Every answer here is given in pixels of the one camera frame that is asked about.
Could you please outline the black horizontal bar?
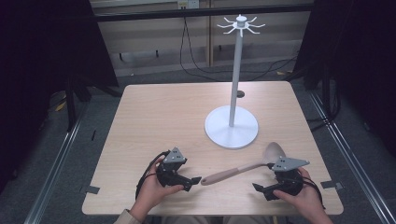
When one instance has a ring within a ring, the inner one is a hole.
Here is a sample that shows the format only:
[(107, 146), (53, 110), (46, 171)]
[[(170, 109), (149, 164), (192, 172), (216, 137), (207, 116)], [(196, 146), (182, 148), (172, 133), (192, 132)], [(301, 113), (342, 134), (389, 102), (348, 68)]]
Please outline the black horizontal bar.
[(310, 11), (314, 4), (296, 4), (296, 5), (274, 5), (259, 7), (215, 7), (202, 9), (173, 9), (148, 12), (123, 12), (123, 13), (105, 13), (95, 14), (90, 17), (91, 21), (137, 21), (137, 20), (154, 20), (154, 19), (173, 19), (188, 17), (205, 17), (205, 16), (222, 16), (236, 14), (262, 14), (262, 13), (286, 13), (286, 12), (304, 12)]

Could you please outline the black curtain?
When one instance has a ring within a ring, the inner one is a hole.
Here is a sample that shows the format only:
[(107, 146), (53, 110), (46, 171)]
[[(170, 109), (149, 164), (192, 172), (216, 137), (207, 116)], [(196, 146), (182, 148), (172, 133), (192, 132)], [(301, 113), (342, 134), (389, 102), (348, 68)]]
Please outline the black curtain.
[(29, 154), (50, 108), (66, 92), (118, 81), (90, 0), (0, 0), (0, 193)]
[(295, 69), (333, 77), (396, 156), (396, 0), (314, 0)]

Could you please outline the metal floor rail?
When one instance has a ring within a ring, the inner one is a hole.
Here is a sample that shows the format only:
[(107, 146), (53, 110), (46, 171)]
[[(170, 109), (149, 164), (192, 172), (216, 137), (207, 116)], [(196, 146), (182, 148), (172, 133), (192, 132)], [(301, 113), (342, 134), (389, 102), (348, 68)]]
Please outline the metal floor rail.
[(88, 107), (89, 103), (83, 103), (81, 105), (75, 123), (72, 125), (71, 129), (66, 132), (64, 141), (59, 149), (54, 163), (49, 170), (46, 181), (43, 184), (41, 190), (39, 191), (37, 197), (35, 198), (35, 201), (23, 224), (40, 224), (40, 221), (49, 204), (52, 192), (54, 191), (55, 185), (64, 167), (64, 163), (67, 159), (68, 153), (75, 142), (76, 136), (78, 135), (81, 121), (86, 115)]
[(328, 129), (332, 136), (335, 144), (340, 150), (341, 154), (346, 160), (351, 172), (357, 179), (362, 191), (367, 197), (369, 203), (374, 208), (377, 216), (379, 217), (382, 224), (396, 224), (396, 216), (390, 211), (390, 207), (386, 200), (383, 198), (377, 187), (374, 185), (370, 177), (367, 175), (358, 158), (353, 153), (349, 143), (343, 136), (342, 132), (338, 128), (334, 121), (326, 115), (324, 105), (319, 96), (314, 93), (309, 93), (310, 98), (318, 111), (320, 118), (323, 120), (324, 125)]

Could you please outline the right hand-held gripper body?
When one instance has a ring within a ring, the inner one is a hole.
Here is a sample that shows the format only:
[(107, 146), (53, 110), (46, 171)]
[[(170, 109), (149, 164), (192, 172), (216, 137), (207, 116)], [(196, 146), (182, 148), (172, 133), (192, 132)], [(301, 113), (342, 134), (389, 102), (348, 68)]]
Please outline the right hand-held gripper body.
[(302, 175), (298, 168), (309, 164), (309, 161), (280, 157), (275, 163), (270, 163), (269, 168), (275, 172), (277, 183), (264, 188), (264, 192), (281, 190), (290, 195), (297, 195), (303, 187)]

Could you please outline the beige spoon with pink handle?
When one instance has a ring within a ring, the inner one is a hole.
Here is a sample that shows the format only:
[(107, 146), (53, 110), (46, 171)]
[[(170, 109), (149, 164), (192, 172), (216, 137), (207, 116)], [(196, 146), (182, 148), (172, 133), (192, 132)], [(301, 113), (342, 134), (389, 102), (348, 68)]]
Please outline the beige spoon with pink handle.
[(201, 184), (203, 186), (212, 185), (227, 178), (230, 178), (232, 176), (242, 174), (246, 171), (261, 166), (268, 166), (270, 163), (275, 163), (280, 157), (285, 157), (285, 156), (286, 153), (284, 152), (280, 144), (276, 142), (271, 142), (262, 153), (262, 159), (260, 161), (255, 161), (226, 171), (215, 173), (213, 175), (209, 175), (201, 180)]

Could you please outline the black metal stand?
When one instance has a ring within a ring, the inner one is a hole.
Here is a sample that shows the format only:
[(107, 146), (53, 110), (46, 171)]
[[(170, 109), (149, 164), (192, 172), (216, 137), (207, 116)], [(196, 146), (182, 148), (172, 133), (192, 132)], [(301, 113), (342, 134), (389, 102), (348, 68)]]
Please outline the black metal stand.
[(74, 96), (77, 96), (81, 102), (89, 102), (92, 98), (92, 95), (88, 90), (89, 87), (95, 87), (96, 89), (113, 97), (121, 97), (121, 93), (119, 91), (112, 90), (109, 86), (101, 83), (100, 81), (86, 76), (69, 75), (65, 82), (65, 100), (68, 115), (67, 131), (69, 132), (72, 131), (78, 122)]

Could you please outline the person's left hand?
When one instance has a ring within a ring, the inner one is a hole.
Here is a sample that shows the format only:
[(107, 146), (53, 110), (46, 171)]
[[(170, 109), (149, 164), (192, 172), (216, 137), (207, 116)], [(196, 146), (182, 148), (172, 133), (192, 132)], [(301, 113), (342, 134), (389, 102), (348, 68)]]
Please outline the person's left hand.
[(158, 205), (166, 196), (175, 194), (183, 190), (181, 185), (163, 187), (157, 177), (156, 171), (158, 164), (162, 158), (157, 159), (154, 164), (149, 168), (148, 174), (144, 178), (144, 182), (138, 193), (133, 207), (142, 208), (150, 211), (153, 207)]

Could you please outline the white power outlet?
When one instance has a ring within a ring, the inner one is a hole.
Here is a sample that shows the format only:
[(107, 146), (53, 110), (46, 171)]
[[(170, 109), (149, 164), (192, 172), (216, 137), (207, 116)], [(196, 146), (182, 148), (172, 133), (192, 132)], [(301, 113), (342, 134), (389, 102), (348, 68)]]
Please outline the white power outlet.
[(199, 7), (199, 0), (177, 0), (178, 9), (197, 9)]

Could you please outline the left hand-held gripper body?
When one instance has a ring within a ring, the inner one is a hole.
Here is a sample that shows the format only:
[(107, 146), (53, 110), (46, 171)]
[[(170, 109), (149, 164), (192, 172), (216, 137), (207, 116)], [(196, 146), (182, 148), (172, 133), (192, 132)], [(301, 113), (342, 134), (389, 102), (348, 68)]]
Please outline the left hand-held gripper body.
[(177, 173), (177, 170), (186, 161), (187, 159), (177, 147), (169, 150), (156, 171), (160, 184), (163, 187), (181, 185), (183, 188), (186, 188), (188, 186), (188, 178)]

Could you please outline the person's right hand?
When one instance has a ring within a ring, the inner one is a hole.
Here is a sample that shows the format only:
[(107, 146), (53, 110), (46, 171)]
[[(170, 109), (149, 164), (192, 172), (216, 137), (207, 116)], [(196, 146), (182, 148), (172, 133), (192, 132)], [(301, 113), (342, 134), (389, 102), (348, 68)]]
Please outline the person's right hand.
[(296, 196), (289, 195), (281, 190), (274, 190), (273, 193), (279, 199), (293, 205), (299, 213), (300, 209), (309, 207), (323, 209), (317, 191), (306, 184), (304, 184), (302, 190)]

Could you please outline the white hook stand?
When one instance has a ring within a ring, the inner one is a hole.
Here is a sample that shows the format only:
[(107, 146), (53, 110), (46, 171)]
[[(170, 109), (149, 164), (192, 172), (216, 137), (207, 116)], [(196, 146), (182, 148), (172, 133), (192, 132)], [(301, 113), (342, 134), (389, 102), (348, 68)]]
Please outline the white hook stand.
[(258, 32), (251, 30), (251, 27), (261, 28), (263, 24), (254, 25), (256, 17), (249, 21), (246, 16), (241, 14), (234, 21), (229, 21), (227, 18), (224, 20), (227, 25), (219, 24), (219, 27), (230, 28), (230, 31), (225, 34), (235, 32), (231, 99), (229, 105), (220, 106), (207, 115), (205, 133), (212, 142), (220, 147), (240, 149), (250, 145), (259, 132), (259, 123), (255, 116), (247, 109), (237, 105), (244, 32), (248, 31), (257, 35)]

